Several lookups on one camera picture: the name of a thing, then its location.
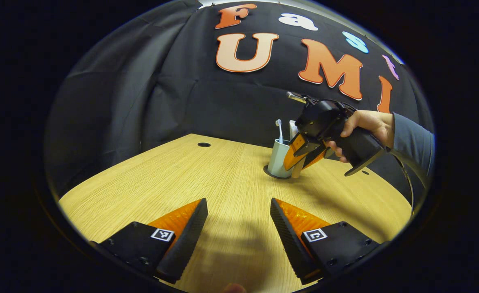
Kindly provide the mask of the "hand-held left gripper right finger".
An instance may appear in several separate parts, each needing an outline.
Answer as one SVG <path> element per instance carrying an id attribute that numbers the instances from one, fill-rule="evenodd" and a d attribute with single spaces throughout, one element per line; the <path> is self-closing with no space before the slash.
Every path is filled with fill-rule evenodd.
<path id="1" fill-rule="evenodd" d="M 271 199 L 270 215 L 303 285 L 344 273 L 380 245 L 346 221 L 330 224 L 280 199 Z"/>

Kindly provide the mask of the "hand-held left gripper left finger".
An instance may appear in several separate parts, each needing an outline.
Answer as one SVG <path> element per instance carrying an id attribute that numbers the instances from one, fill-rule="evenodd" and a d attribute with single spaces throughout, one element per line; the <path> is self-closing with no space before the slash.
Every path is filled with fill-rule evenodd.
<path id="1" fill-rule="evenodd" d="M 202 198 L 149 224 L 132 221 L 90 245 L 134 273 L 175 284 L 191 259 L 207 216 L 207 201 Z"/>

